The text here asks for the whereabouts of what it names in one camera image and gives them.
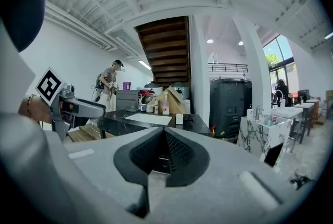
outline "fluorescent light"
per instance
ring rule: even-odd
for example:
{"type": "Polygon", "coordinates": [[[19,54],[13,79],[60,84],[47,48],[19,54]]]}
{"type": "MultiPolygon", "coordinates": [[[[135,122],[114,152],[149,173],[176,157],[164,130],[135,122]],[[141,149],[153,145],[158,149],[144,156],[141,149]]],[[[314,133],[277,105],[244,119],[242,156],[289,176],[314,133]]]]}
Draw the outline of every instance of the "fluorescent light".
{"type": "Polygon", "coordinates": [[[139,63],[143,66],[145,66],[148,69],[151,69],[145,62],[143,62],[142,60],[139,60],[139,63]]]}
{"type": "Polygon", "coordinates": [[[325,36],[325,39],[328,40],[328,39],[331,38],[332,36],[333,36],[333,32],[330,33],[330,34],[328,34],[328,35],[326,35],[326,36],[325,36]]]}

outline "person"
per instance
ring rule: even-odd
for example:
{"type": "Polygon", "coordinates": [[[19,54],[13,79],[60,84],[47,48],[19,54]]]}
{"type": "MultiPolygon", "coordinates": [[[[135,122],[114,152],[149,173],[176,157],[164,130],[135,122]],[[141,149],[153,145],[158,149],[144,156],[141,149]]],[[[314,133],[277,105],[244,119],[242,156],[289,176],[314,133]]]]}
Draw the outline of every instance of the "person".
{"type": "MultiPolygon", "coordinates": [[[[286,106],[290,106],[290,98],[288,96],[289,89],[288,89],[288,86],[286,86],[285,82],[282,79],[278,80],[277,87],[275,87],[275,90],[276,91],[279,90],[282,92],[283,96],[286,99],[286,106]]],[[[277,104],[280,107],[280,103],[282,102],[283,97],[281,96],[280,92],[276,92],[276,95],[277,95],[277,104]]]]}
{"type": "Polygon", "coordinates": [[[105,105],[106,112],[115,111],[116,109],[114,95],[116,94],[117,88],[114,86],[114,83],[116,82],[117,78],[117,70],[120,70],[121,67],[124,67],[121,61],[115,60],[112,63],[112,66],[104,70],[99,77],[99,80],[101,81],[104,90],[102,91],[98,103],[105,105]]]}

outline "purple container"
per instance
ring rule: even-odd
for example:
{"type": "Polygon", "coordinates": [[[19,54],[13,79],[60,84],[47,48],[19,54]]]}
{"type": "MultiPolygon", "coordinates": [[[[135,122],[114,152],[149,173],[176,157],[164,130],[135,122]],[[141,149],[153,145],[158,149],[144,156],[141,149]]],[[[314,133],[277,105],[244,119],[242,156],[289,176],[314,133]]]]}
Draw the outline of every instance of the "purple container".
{"type": "Polygon", "coordinates": [[[127,81],[124,81],[123,82],[123,90],[124,91],[129,91],[130,89],[131,89],[131,83],[127,82],[127,81]]]}

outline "wooden floor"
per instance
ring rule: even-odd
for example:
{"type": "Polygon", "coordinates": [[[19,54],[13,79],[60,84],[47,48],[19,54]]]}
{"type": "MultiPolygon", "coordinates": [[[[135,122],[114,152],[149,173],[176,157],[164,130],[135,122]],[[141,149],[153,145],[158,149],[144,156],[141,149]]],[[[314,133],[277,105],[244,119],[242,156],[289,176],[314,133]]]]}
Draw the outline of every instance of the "wooden floor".
{"type": "MultiPolygon", "coordinates": [[[[100,140],[100,136],[96,132],[96,131],[100,132],[100,130],[96,126],[94,126],[94,130],[92,129],[91,124],[87,124],[85,126],[79,127],[79,130],[69,132],[68,134],[72,142],[88,142],[88,141],[100,140]]],[[[114,137],[110,133],[106,132],[105,134],[106,138],[114,137]]]]}

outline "white sink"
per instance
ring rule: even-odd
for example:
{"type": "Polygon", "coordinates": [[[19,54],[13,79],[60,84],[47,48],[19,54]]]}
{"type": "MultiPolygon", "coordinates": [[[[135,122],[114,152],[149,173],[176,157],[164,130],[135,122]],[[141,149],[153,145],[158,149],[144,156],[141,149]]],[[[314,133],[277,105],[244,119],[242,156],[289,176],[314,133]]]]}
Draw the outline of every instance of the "white sink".
{"type": "Polygon", "coordinates": [[[303,108],[297,107],[284,107],[271,110],[271,114],[283,118],[294,118],[298,114],[303,112],[303,108]]]}

